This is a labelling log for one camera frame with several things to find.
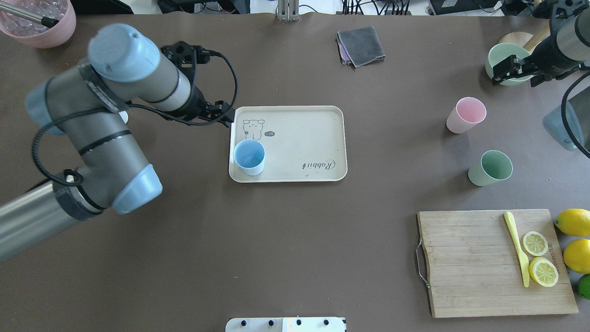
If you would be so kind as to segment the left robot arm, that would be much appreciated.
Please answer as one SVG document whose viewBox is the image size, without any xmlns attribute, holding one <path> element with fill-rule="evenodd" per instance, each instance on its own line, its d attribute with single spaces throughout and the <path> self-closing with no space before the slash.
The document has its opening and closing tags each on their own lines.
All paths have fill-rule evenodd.
<svg viewBox="0 0 590 332">
<path fill-rule="evenodd" d="M 196 66 L 224 56 L 183 41 L 157 47 L 127 24 L 101 28 L 87 58 L 50 78 L 26 99 L 40 128 L 32 159 L 46 180 L 1 208 L 1 261 L 21 254 L 108 208 L 126 214 L 163 190 L 124 120 L 137 108 L 189 126 L 229 127 L 234 103 L 207 102 Z M 65 135 L 83 160 L 76 169 L 49 172 L 39 158 L 44 134 Z"/>
</svg>

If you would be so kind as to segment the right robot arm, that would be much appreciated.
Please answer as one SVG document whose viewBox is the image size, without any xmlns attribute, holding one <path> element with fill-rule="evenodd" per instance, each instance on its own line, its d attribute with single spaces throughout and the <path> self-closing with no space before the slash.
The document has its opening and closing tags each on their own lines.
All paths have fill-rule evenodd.
<svg viewBox="0 0 590 332">
<path fill-rule="evenodd" d="M 589 71 L 589 2 L 587 0 L 542 0 L 533 9 L 533 17 L 546 18 L 548 32 L 542 33 L 530 55 L 508 54 L 487 67 L 493 85 L 512 78 L 529 77 L 534 88 L 543 82 L 562 80 L 578 70 Z M 574 88 L 585 73 L 566 89 L 556 109 L 543 119 L 544 128 L 562 147 L 589 156 L 589 89 L 575 96 Z"/>
</svg>

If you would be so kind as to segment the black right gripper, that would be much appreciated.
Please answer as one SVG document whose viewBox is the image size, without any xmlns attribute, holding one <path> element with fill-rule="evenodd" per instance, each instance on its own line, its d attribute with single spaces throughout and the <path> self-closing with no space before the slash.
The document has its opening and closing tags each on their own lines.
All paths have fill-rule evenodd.
<svg viewBox="0 0 590 332">
<path fill-rule="evenodd" d="M 548 63 L 547 55 L 529 55 L 524 59 L 509 55 L 492 67 L 492 84 L 497 86 L 510 79 L 531 76 L 530 85 L 535 88 L 549 79 Z"/>
</svg>

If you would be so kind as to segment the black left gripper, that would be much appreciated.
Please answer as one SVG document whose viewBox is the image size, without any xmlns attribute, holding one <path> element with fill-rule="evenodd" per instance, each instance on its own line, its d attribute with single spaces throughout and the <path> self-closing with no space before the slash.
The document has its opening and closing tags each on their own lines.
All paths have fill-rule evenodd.
<svg viewBox="0 0 590 332">
<path fill-rule="evenodd" d="M 204 120 L 205 124 L 219 123 L 229 128 L 235 120 L 235 109 L 225 101 L 209 103 L 199 100 L 197 102 L 197 118 Z"/>
</svg>

